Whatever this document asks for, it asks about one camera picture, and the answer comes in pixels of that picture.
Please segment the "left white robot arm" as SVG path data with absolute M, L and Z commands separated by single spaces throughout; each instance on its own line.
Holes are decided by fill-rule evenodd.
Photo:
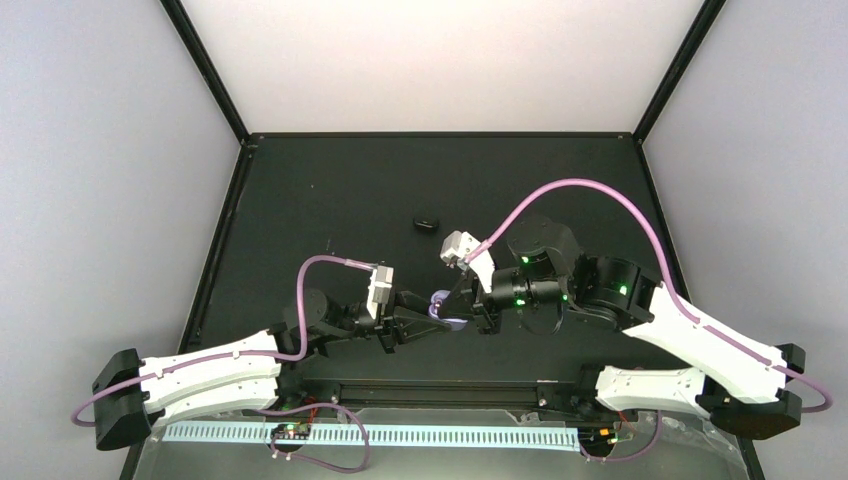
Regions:
M 390 288 L 375 299 L 340 305 L 323 292 L 304 294 L 306 329 L 281 322 L 241 340 L 193 353 L 141 358 L 136 349 L 112 355 L 92 384 L 93 429 L 100 451 L 143 442 L 154 427 L 239 410 L 290 409 L 301 393 L 282 379 L 288 356 L 306 349 L 324 355 L 328 344 L 379 341 L 386 353 L 422 337 L 458 331 L 465 321 L 440 318 L 439 293 L 425 299 Z

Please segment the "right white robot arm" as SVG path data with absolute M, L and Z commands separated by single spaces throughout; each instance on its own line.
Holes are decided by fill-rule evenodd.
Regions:
M 786 387 L 804 370 L 799 346 L 769 346 L 733 331 L 639 265 L 587 255 L 567 226 L 546 217 L 520 219 L 507 245 L 516 266 L 499 268 L 469 233 L 449 235 L 440 256 L 462 274 L 431 296 L 431 317 L 495 334 L 504 311 L 553 305 L 561 321 L 619 332 L 682 361 L 666 370 L 585 365 L 566 393 L 569 413 L 591 421 L 626 410 L 684 413 L 752 440 L 800 424 L 801 399 Z

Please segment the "lavender earbud charging case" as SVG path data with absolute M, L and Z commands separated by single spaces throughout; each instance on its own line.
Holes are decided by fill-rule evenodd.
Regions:
M 450 294 L 449 290 L 433 292 L 429 300 L 428 316 L 439 324 L 448 327 L 450 331 L 461 331 L 468 325 L 469 320 L 450 309 Z

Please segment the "black earbud charging case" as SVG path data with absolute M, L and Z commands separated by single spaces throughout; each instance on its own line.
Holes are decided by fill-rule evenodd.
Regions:
M 413 218 L 413 226 L 420 232 L 434 233 L 439 229 L 440 221 L 434 217 L 415 216 Z

